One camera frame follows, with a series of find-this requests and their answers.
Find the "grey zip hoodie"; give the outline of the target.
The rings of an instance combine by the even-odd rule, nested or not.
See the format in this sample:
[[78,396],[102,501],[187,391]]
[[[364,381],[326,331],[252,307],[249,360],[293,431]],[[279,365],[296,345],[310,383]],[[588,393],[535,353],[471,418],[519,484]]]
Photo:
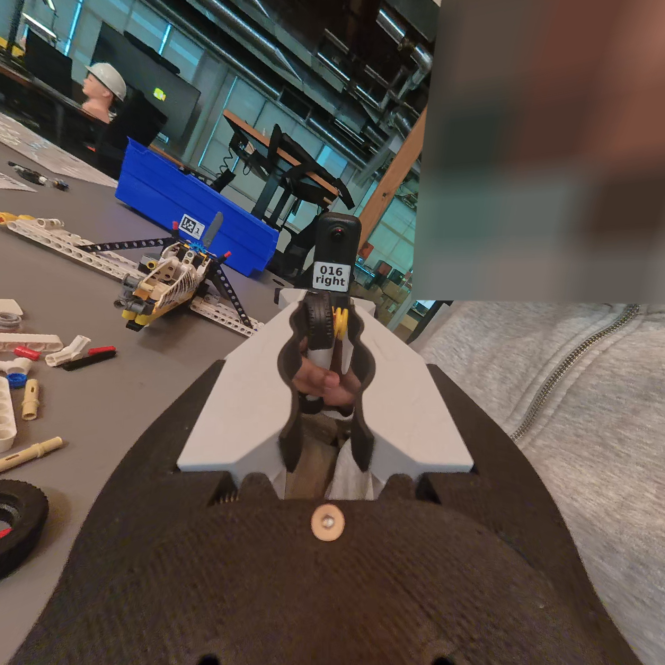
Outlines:
[[664,663],[664,305],[454,302],[411,343],[511,437],[611,619]]

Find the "small black monitor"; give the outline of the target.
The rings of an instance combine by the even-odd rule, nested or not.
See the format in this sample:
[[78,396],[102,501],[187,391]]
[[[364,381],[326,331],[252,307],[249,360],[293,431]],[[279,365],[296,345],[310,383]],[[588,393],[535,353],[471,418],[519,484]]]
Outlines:
[[26,69],[36,79],[71,98],[72,59],[30,28],[26,36],[24,62]]

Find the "person's right hand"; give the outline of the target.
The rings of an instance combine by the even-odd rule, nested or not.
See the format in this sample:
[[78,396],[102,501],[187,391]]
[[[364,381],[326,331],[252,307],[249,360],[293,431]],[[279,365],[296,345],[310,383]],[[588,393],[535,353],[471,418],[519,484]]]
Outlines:
[[309,357],[306,338],[302,338],[299,350],[301,366],[292,379],[293,386],[301,394],[322,398],[322,412],[334,418],[350,418],[361,383],[353,371],[343,373],[343,342],[336,340],[331,360],[319,366]]

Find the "stacked cardboard boxes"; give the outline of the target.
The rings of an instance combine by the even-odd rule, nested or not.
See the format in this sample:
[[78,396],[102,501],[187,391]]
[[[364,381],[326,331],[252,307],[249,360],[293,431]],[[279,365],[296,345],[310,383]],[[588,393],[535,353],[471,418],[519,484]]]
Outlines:
[[411,290],[411,272],[403,273],[385,261],[370,266],[356,258],[351,283],[351,296],[375,305],[374,317],[388,327]]

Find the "small black lego tire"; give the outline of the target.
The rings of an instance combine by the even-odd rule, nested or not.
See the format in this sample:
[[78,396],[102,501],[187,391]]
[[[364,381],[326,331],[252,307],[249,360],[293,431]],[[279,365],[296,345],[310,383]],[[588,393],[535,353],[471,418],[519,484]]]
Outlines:
[[330,295],[308,293],[304,298],[307,319],[307,347],[310,351],[327,351],[333,347],[335,324]]

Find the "white hard hat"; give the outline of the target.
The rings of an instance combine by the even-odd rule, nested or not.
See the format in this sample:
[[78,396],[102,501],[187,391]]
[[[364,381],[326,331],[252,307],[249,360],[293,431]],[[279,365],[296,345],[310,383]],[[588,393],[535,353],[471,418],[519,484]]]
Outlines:
[[86,70],[107,88],[117,100],[125,101],[127,94],[126,82],[112,64],[97,62],[87,66]]

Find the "blue plastic bin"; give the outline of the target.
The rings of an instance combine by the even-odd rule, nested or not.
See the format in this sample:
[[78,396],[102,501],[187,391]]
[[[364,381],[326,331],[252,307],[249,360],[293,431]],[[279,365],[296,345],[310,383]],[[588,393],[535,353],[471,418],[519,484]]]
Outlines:
[[221,213],[209,252],[222,256],[229,251],[228,266],[246,277],[261,273],[277,248],[278,231],[133,139],[128,140],[116,198],[167,230],[178,222],[180,237],[197,243]]

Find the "large black lego tire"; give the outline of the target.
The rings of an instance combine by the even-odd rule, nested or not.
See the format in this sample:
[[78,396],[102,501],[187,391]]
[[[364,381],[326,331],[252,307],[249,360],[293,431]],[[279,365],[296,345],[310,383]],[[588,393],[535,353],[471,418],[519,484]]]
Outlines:
[[1,579],[18,569],[34,550],[48,517],[48,500],[25,481],[1,480],[1,521],[10,531],[1,538]]

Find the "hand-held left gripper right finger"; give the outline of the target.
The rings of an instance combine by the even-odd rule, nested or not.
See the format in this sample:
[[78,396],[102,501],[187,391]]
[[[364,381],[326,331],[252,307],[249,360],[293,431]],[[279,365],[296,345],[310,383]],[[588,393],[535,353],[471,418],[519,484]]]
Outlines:
[[348,314],[359,381],[351,452],[370,485],[394,475],[468,473],[474,462],[423,358],[362,307]]

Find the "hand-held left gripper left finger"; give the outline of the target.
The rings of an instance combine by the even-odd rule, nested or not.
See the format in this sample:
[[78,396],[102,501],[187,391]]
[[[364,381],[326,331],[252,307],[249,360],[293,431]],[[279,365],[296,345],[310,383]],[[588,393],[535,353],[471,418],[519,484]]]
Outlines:
[[226,471],[236,486],[261,473],[285,498],[287,471],[302,450],[293,378],[303,321],[303,303],[292,303],[227,355],[179,455],[180,471]]

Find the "white shirt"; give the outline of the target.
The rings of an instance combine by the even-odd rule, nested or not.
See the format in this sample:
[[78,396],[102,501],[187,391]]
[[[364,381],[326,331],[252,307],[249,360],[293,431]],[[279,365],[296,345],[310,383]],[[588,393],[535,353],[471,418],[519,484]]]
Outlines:
[[379,493],[372,474],[361,471],[356,464],[351,440],[348,439],[338,454],[325,498],[330,501],[373,501]]

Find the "wooden support beam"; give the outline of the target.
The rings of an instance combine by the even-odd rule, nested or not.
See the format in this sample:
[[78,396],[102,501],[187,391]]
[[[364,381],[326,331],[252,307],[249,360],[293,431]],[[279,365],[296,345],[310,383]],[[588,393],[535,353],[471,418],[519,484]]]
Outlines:
[[401,148],[395,154],[387,171],[361,211],[359,216],[361,237],[358,244],[358,254],[362,253],[371,233],[378,225],[384,212],[386,212],[397,189],[422,153],[427,112],[428,106],[425,106],[410,134],[404,139]]

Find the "wooden top standing desk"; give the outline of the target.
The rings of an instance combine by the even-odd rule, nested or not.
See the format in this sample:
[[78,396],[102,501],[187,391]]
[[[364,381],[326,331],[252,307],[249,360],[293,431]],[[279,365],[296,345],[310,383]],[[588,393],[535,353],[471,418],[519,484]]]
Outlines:
[[295,202],[316,205],[327,212],[341,200],[348,210],[354,207],[346,185],[330,174],[306,152],[303,146],[284,133],[278,124],[270,137],[263,136],[229,110],[222,113],[232,129],[230,151],[243,164],[243,170],[263,181],[263,188],[251,214],[273,229],[291,197]]

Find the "large black monitor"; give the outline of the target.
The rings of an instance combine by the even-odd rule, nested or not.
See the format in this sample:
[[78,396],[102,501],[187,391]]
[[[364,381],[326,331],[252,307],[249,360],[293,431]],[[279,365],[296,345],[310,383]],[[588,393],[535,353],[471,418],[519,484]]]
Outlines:
[[107,62],[120,73],[132,93],[140,92],[167,119],[161,133],[174,148],[183,148],[195,121],[193,113],[200,91],[138,47],[138,40],[125,36],[103,22],[92,62]]

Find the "black marker pen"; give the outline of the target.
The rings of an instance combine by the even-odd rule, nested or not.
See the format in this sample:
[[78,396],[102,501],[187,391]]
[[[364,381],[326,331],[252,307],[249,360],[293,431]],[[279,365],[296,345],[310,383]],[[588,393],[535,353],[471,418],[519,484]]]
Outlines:
[[33,169],[24,167],[15,162],[7,162],[7,165],[12,168],[20,178],[28,181],[32,184],[37,184],[40,186],[50,186],[51,180],[44,176],[43,174],[35,171]]

